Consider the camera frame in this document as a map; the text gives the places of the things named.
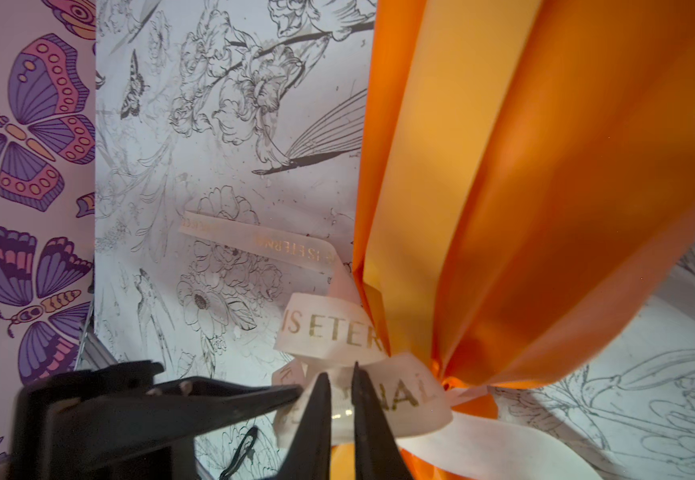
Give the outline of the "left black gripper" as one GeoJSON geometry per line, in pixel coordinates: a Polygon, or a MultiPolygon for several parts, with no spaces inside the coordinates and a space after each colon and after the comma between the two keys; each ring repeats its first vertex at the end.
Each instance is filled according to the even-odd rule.
{"type": "Polygon", "coordinates": [[[8,478],[194,479],[191,441],[168,444],[146,436],[207,434],[291,406],[302,395],[298,385],[243,386],[202,377],[153,387],[163,370],[137,361],[23,387],[15,402],[8,478]]]}

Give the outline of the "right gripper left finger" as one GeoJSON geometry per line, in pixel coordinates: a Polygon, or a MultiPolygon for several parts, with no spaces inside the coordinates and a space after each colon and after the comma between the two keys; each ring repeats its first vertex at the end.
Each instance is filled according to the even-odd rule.
{"type": "Polygon", "coordinates": [[[328,375],[317,376],[278,480],[329,480],[331,387],[328,375]]]}

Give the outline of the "orange wrapping paper sheet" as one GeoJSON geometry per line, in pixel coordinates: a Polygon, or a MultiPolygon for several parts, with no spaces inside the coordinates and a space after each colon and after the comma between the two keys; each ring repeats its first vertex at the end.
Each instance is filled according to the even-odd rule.
{"type": "Polygon", "coordinates": [[[695,1],[381,1],[353,274],[438,380],[587,364],[695,241],[695,1]]]}

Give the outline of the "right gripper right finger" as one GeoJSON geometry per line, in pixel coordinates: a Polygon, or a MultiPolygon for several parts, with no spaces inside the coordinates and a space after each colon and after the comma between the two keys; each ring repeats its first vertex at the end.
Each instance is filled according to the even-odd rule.
{"type": "Polygon", "coordinates": [[[355,363],[351,380],[355,408],[355,477],[358,480],[413,480],[369,374],[355,363]]]}

